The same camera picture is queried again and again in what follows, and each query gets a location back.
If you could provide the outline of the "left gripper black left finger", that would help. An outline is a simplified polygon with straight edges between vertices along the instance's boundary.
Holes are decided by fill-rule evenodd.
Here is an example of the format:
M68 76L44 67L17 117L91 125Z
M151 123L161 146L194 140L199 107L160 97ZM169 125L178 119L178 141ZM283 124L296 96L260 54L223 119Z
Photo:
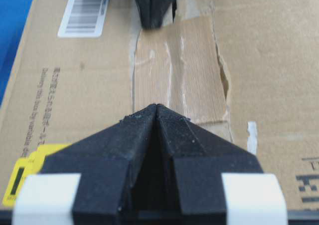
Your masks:
M14 225L118 225L131 205L152 135L151 104L119 123L48 155L26 178L17 197Z

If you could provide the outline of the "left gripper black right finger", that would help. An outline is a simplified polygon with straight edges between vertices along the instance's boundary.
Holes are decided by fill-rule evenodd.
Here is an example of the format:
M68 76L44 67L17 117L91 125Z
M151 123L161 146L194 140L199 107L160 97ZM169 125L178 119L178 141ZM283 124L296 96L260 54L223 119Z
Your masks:
M168 207L182 225L286 225L275 175L257 157L157 105Z

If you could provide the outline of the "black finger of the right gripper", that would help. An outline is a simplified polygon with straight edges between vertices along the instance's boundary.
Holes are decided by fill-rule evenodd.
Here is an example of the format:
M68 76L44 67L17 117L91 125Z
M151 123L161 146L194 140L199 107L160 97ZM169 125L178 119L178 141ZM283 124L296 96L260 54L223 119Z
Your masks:
M135 1L138 7L142 28L150 29L151 28L151 0L135 0Z
M163 18L175 0L151 0L150 28L160 28Z

